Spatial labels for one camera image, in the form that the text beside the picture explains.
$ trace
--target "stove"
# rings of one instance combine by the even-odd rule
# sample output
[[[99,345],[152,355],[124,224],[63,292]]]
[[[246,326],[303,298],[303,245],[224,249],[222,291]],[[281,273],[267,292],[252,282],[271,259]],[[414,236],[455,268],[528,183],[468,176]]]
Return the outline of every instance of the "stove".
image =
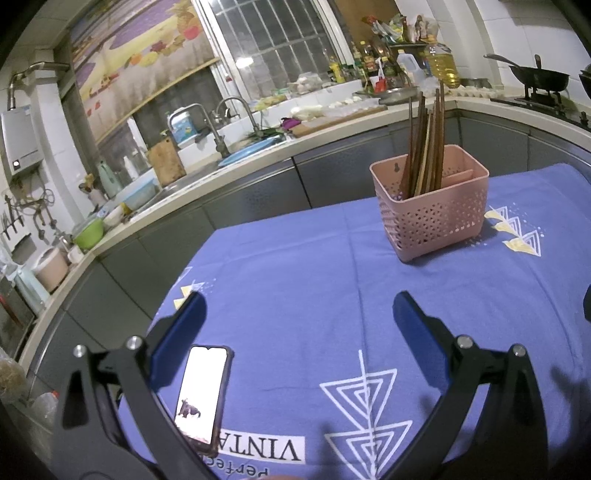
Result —
[[[491,98],[491,102],[519,106],[534,112],[544,113],[591,132],[587,113],[579,112],[574,106],[565,105],[559,92],[538,93],[536,89],[530,91],[530,88],[526,86],[523,97],[497,97]]]

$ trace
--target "woven basket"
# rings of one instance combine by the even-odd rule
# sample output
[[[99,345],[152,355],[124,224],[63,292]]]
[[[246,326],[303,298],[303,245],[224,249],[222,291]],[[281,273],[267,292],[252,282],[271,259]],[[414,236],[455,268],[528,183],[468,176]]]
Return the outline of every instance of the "woven basket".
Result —
[[[384,228],[398,258],[408,262],[478,235],[484,221],[488,170],[458,145],[446,145],[442,188],[398,201],[406,158],[401,155],[369,167]]]

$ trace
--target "cutting board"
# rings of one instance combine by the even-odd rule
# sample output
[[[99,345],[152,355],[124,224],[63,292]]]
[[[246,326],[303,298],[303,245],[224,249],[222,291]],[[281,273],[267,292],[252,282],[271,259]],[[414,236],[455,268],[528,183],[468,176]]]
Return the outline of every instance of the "cutting board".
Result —
[[[166,138],[150,148],[148,160],[154,168],[158,182],[163,187],[187,174],[170,138]]]
[[[342,124],[348,122],[349,120],[355,120],[356,118],[361,118],[367,115],[373,115],[374,113],[383,112],[387,110],[388,107],[385,105],[380,105],[376,108],[370,108],[368,110],[361,110],[359,112],[352,113],[351,115],[347,116],[339,116],[339,117],[331,117],[331,116],[323,116],[317,118],[316,120],[312,120],[311,122],[303,122],[300,125],[296,125],[294,128],[291,129],[291,133],[296,138],[305,137],[306,135],[313,134],[317,131],[324,130],[328,127],[333,127],[338,124]]]

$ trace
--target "faucet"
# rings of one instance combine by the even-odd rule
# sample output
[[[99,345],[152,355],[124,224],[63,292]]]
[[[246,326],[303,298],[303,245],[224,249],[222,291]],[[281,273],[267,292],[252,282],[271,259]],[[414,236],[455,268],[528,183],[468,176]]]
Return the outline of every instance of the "faucet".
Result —
[[[228,146],[226,145],[226,143],[223,140],[223,136],[221,136],[217,132],[217,129],[212,122],[212,119],[207,114],[207,110],[205,110],[205,107],[203,105],[201,105],[201,103],[192,103],[191,105],[187,105],[182,108],[179,108],[178,110],[175,110],[173,112],[173,114],[168,117],[168,128],[169,128],[170,132],[172,133],[172,131],[173,131],[173,122],[172,122],[173,118],[179,116],[181,113],[186,112],[187,110],[190,110],[193,107],[199,107],[201,109],[201,112],[203,113],[203,117],[205,119],[205,123],[207,123],[207,126],[210,128],[210,130],[213,133],[213,139],[214,139],[214,142],[216,143],[216,150],[221,153],[222,158],[229,157],[230,152],[228,150]]]
[[[236,97],[236,96],[224,98],[224,99],[222,99],[221,102],[218,103],[217,108],[215,109],[215,112],[219,115],[220,107],[222,105],[224,105],[228,100],[238,100],[241,104],[244,105],[244,108],[246,110],[246,113],[248,114],[248,118],[251,120],[253,132],[255,133],[255,135],[258,138],[262,138],[263,133],[262,133],[260,127],[256,124],[255,118],[252,116],[251,109],[248,106],[248,103],[246,102],[246,100],[244,98],[242,98],[242,97]]]

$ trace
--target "frying pan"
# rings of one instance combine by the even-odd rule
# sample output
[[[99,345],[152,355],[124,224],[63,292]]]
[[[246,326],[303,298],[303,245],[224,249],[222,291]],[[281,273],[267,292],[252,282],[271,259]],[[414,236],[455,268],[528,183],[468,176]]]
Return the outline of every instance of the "frying pan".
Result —
[[[509,68],[517,80],[528,87],[547,90],[549,92],[562,92],[563,90],[566,90],[566,87],[569,84],[568,74],[555,72],[554,70],[544,70],[539,55],[535,56],[535,64],[537,68],[522,67],[517,65],[514,61],[494,53],[486,54],[484,55],[484,58],[508,63],[511,65]]]

